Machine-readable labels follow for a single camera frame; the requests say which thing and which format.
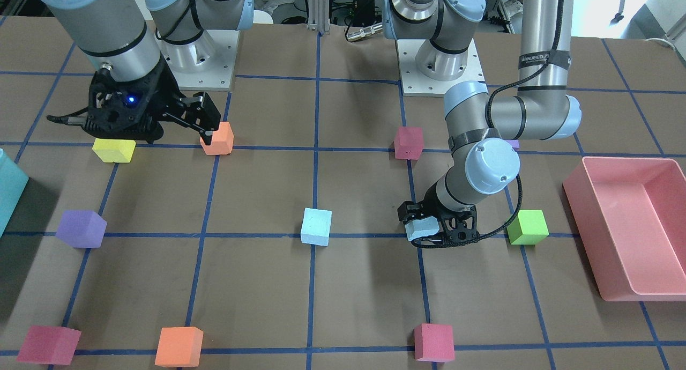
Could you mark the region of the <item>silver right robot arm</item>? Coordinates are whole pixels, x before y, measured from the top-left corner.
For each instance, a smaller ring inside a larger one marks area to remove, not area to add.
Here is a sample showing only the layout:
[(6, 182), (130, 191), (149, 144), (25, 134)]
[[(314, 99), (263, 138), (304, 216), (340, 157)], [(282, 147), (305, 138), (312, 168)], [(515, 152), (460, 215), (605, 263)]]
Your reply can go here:
[(40, 0), (50, 9), (95, 73), (86, 108), (47, 116), (95, 138), (154, 143), (162, 122), (219, 138), (221, 115), (206, 92), (184, 95), (174, 72), (215, 61), (209, 30), (252, 26), (255, 0), (144, 0), (151, 30), (135, 0)]

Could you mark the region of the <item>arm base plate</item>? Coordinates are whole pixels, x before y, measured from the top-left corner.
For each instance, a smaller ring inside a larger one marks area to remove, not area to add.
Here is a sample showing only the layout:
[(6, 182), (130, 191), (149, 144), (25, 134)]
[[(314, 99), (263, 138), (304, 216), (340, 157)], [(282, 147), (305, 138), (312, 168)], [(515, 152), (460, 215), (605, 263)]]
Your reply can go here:
[(396, 48), (404, 96), (442, 97), (455, 84), (486, 82), (474, 40), (458, 54), (438, 51), (429, 40), (400, 39)]
[(186, 45), (158, 45), (181, 91), (230, 91), (239, 37), (240, 31), (205, 30)]

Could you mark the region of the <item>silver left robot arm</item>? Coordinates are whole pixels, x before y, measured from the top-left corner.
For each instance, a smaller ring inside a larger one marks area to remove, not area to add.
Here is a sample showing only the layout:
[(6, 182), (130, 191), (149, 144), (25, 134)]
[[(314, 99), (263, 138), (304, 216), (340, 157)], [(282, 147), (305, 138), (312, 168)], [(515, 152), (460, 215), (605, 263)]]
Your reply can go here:
[(388, 39), (419, 39), (416, 62), (427, 77), (456, 83), (443, 97), (453, 165), (419, 202), (398, 208), (416, 248), (471, 245), (494, 235), (477, 231), (476, 206), (512, 182), (522, 188), (521, 160), (510, 140), (553, 140), (581, 123), (566, 91), (571, 65), (573, 0), (524, 0), (518, 79), (490, 91), (459, 65), (486, 11), (485, 0), (384, 0)]

